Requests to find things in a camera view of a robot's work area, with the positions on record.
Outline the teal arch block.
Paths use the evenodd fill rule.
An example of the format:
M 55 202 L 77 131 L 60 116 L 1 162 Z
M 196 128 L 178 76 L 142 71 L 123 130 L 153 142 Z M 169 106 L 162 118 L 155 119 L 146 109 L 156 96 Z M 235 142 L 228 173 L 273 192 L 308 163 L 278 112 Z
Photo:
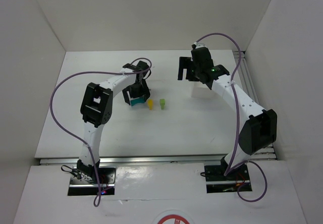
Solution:
M 130 105 L 131 106 L 135 106 L 137 104 L 142 104 L 142 103 L 146 103 L 146 99 L 143 96 L 142 97 L 137 97 L 137 98 L 132 98 L 130 100 Z

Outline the yellow cube block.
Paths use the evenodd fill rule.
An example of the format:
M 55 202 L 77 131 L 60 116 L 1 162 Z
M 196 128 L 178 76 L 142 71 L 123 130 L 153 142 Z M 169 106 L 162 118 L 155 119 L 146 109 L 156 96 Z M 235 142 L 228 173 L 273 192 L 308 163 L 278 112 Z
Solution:
M 153 105 L 154 105 L 154 101 L 153 101 L 152 99 L 149 99 L 149 100 L 147 101 L 147 104 L 148 104 L 148 106 L 149 106 L 149 107 L 153 107 Z

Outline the green cube block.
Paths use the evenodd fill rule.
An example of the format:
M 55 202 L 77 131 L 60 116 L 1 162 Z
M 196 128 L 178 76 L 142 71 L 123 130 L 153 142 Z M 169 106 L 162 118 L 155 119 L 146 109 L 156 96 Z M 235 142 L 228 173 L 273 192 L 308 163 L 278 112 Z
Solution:
M 165 106 L 166 101 L 165 101 L 165 99 L 160 99 L 159 103 L 160 103 L 161 106 Z

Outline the white perforated plastic basket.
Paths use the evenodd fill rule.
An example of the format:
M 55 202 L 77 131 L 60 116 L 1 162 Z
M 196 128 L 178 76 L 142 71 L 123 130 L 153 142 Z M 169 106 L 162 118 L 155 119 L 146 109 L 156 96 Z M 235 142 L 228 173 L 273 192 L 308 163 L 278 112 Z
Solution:
M 211 91 L 206 84 L 202 84 L 198 78 L 195 76 L 195 66 L 192 67 L 192 80 L 194 82 L 193 88 L 191 91 L 191 97 L 193 98 L 203 98 L 211 99 L 215 96 L 215 93 Z

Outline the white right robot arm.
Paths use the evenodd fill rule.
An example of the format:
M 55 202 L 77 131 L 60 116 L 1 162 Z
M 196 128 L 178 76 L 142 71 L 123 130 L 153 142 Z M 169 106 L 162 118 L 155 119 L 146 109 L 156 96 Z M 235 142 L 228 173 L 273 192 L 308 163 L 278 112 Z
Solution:
M 204 44 L 193 44 L 191 57 L 179 59 L 178 80 L 182 79 L 206 85 L 237 114 L 234 148 L 221 160 L 224 176 L 276 141 L 277 113 L 257 104 L 236 84 L 223 65 L 214 65 L 210 51 Z

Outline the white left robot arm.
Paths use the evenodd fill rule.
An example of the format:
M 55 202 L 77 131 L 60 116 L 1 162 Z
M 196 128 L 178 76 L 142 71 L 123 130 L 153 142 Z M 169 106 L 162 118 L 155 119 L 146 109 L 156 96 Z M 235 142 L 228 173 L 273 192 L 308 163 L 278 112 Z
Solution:
M 137 64 L 125 64 L 119 75 L 99 84 L 87 85 L 80 109 L 86 144 L 82 147 L 77 169 L 92 180 L 96 180 L 101 135 L 112 116 L 114 97 L 122 93 L 125 103 L 130 106 L 145 103 L 150 97 L 144 78 L 149 70 L 149 65 L 140 60 Z

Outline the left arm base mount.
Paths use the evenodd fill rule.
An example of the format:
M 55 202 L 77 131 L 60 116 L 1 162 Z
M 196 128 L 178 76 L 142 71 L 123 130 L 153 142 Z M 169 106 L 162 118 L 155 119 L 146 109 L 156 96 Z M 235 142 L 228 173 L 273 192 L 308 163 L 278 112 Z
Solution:
M 68 196 L 95 196 L 98 192 L 98 182 L 75 167 L 62 165 L 61 170 L 70 174 Z M 101 195 L 115 194 L 115 167 L 102 167 L 98 170 Z

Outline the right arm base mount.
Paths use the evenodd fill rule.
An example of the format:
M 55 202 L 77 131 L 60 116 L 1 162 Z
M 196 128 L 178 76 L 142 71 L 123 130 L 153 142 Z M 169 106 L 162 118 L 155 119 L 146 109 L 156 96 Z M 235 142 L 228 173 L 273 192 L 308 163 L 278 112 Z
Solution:
M 224 176 L 225 168 L 221 165 L 205 165 L 200 173 L 206 181 L 207 193 L 231 193 L 252 191 L 250 176 L 247 166 L 244 164 L 236 170 Z

